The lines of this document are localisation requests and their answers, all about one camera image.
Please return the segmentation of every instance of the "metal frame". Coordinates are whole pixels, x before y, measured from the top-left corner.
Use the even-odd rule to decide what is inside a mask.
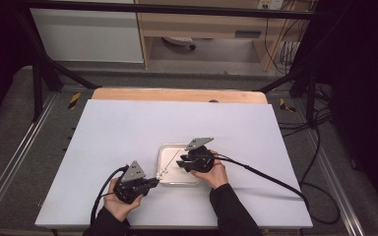
[[[41,116],[38,117],[36,122],[31,124],[29,130],[24,136],[24,139],[21,141],[20,145],[18,146],[17,150],[15,151],[11,160],[9,161],[7,167],[2,173],[0,177],[0,202],[4,198],[6,191],[8,190],[21,164],[23,163],[24,158],[29,152],[32,143],[35,140],[35,137],[37,136],[38,132],[40,131],[42,125],[45,122],[45,119],[50,113],[50,110],[53,106],[54,100],[57,97],[57,95],[58,94],[54,92],[47,98]]]

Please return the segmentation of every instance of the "black pole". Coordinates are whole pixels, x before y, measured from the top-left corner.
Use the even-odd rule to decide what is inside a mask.
[[[42,82],[38,63],[32,65],[34,111],[32,121],[35,122],[42,112]]]
[[[217,8],[195,6],[171,6],[152,4],[99,3],[47,0],[17,0],[18,6],[37,9],[59,9],[75,11],[98,12],[131,12],[131,13],[160,13],[180,15],[206,15],[269,19],[299,19],[299,20],[335,20],[334,12],[292,12],[260,9]]]
[[[315,104],[315,72],[311,73],[308,82],[308,95],[306,100],[306,121],[312,129],[315,128],[314,121],[314,104]]]

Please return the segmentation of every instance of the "clear plastic container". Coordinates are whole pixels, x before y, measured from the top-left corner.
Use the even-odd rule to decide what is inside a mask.
[[[160,147],[158,151],[157,178],[159,182],[169,186],[194,186],[200,179],[186,172],[184,168],[177,165],[180,155],[187,154],[184,144],[167,144]]]

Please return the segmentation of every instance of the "person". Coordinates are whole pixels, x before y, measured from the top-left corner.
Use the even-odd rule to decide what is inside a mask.
[[[218,218],[220,236],[232,235],[263,235],[260,227],[236,196],[228,182],[225,166],[220,160],[214,161],[214,167],[208,173],[191,171],[195,177],[203,179],[211,187],[210,202]],[[112,179],[108,193],[113,192],[116,179]],[[117,236],[125,235],[130,224],[128,213],[141,204],[143,196],[139,196],[130,205],[119,201],[115,195],[106,195],[103,208],[99,211],[94,224],[84,232],[84,236]]]

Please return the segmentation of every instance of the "white table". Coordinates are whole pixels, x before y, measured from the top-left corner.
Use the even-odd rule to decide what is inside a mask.
[[[271,105],[89,100],[35,224],[88,227],[95,198],[111,172],[137,160],[148,178],[155,177],[162,145],[199,137],[214,137],[207,148],[299,189]],[[295,193],[240,166],[225,166],[230,184],[259,226],[312,227]],[[192,188],[159,184],[128,219],[133,228],[216,227],[209,192],[205,183]]]

